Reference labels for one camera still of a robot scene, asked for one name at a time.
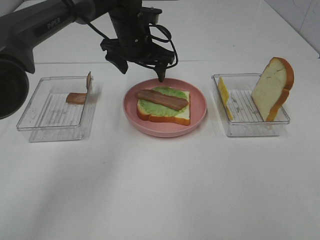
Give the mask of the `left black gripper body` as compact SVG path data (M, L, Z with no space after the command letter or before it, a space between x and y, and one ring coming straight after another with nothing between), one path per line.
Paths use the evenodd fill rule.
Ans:
M141 9L129 14L125 9L109 12L117 38L104 38L100 47L106 54L116 54L124 60L145 68L154 68L157 63L175 66L175 51L154 42L172 43L171 33L162 25L145 24Z

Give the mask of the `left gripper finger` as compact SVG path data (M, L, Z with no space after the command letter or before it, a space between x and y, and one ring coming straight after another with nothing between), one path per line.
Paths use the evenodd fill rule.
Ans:
M107 53L105 59L112 63L122 74L126 74L129 66L125 59L114 53Z
M156 72L157 77L158 77L158 81L160 83L162 83L164 81L164 79L165 79L166 69L167 69L167 64L166 63L158 62L154 66L154 71Z

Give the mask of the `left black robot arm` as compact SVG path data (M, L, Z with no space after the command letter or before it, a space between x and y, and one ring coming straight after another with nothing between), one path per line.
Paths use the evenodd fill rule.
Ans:
M160 9L140 0L46 0L0 18L0 117L14 114L29 92L27 73L35 72L33 49L67 25L92 22L109 14L116 38L103 37L106 60L126 73L128 63L154 70L162 82L166 70L178 64L171 33L158 24Z

